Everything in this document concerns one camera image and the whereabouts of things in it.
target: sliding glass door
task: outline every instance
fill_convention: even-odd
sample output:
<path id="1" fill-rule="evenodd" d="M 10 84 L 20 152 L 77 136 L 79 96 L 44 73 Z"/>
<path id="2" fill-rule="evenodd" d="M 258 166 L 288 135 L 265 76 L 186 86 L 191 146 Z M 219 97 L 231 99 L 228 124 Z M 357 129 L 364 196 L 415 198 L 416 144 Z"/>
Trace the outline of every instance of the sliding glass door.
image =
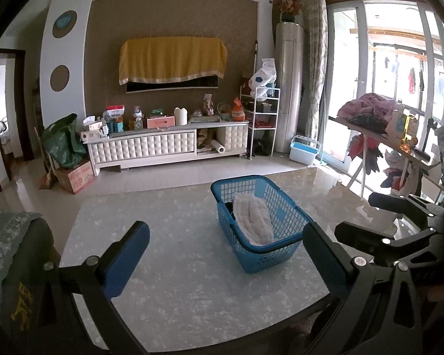
<path id="1" fill-rule="evenodd" d="M 326 108 L 331 117 L 347 101 L 365 93 L 365 10 L 360 3 L 340 3 L 328 8 L 329 36 Z M 326 118 L 323 159 L 347 171 L 351 158 L 347 148 L 355 132 Z"/>
<path id="2" fill-rule="evenodd" d="M 328 7 L 329 54 L 326 108 L 335 117 L 343 104 L 374 92 L 402 103 L 420 118 L 418 147 L 433 118 L 444 123 L 444 26 L 424 4 L 355 1 Z M 354 133 L 325 118 L 324 159 L 348 171 Z M 431 132 L 426 151 L 437 144 Z"/>

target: white metal shelf rack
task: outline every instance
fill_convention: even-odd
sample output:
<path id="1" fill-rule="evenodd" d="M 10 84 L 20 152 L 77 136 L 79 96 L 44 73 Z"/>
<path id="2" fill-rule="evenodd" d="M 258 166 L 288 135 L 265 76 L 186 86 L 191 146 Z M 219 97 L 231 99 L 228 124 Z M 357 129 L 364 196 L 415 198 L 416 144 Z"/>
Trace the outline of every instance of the white metal shelf rack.
<path id="1" fill-rule="evenodd" d="M 270 156 L 273 156 L 273 150 L 275 149 L 275 137 L 276 137 L 276 128 L 278 127 L 278 111 L 279 111 L 279 100 L 280 100 L 280 88 L 269 88 L 268 92 L 272 91 L 273 96 L 276 97 L 263 97 L 262 95 L 258 94 L 258 91 L 261 89 L 266 89 L 266 87 L 262 88 L 256 88 L 255 89 L 255 98 L 253 98 L 249 94 L 242 94 L 242 87 L 240 87 L 240 97 L 250 97 L 254 100 L 253 105 L 253 111 L 249 111 L 245 109 L 245 113 L 251 113 L 252 118 L 249 120 L 249 129 L 251 130 L 251 136 L 250 136 L 250 147 L 247 151 L 249 159 L 252 159 L 252 150 L 253 150 L 253 139 L 254 139 L 254 133 L 257 130 L 272 130 L 273 131 L 273 140 L 271 142 L 271 154 Z M 270 100 L 270 101 L 276 101 L 276 112 L 257 112 L 257 101 L 258 99 L 265 99 L 264 101 Z M 266 128 L 255 128 L 255 120 L 257 116 L 275 116 L 275 126 L 274 127 L 266 127 Z"/>

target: vase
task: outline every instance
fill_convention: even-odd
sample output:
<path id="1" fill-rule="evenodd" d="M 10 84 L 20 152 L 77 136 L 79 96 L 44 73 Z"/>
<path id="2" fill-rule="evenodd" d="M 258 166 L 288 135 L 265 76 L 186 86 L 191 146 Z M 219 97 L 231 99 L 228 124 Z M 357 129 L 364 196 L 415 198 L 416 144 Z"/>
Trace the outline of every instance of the vase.
<path id="1" fill-rule="evenodd" d="M 282 13 L 281 14 L 281 21 L 282 22 L 295 22 L 295 17 L 292 14 L 289 13 Z"/>

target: doorway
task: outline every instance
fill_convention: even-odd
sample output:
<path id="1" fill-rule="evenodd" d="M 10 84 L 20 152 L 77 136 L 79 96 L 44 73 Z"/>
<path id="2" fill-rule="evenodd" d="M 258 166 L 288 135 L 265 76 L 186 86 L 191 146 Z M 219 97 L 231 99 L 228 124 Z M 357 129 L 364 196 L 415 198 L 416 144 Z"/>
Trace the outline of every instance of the doorway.
<path id="1" fill-rule="evenodd" d="M 34 159 L 25 112 L 25 51 L 0 49 L 0 152 L 8 179 Z"/>
<path id="2" fill-rule="evenodd" d="M 326 101 L 328 115 L 336 117 L 342 105 L 366 92 L 364 68 L 367 46 L 365 8 L 362 2 L 339 3 L 328 9 L 329 37 Z M 332 120 L 327 120 L 323 157 L 328 163 L 348 171 L 352 159 L 347 149 L 357 134 Z"/>

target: cardboard box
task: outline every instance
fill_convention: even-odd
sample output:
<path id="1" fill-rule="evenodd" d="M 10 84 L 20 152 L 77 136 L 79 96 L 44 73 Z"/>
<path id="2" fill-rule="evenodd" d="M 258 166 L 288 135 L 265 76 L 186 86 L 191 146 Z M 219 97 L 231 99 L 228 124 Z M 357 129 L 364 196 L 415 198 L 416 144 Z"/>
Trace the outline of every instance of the cardboard box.
<path id="1" fill-rule="evenodd" d="M 59 167 L 54 172 L 59 184 L 67 191 L 76 194 L 95 180 L 92 165 L 89 160 L 83 160 L 74 168 Z"/>

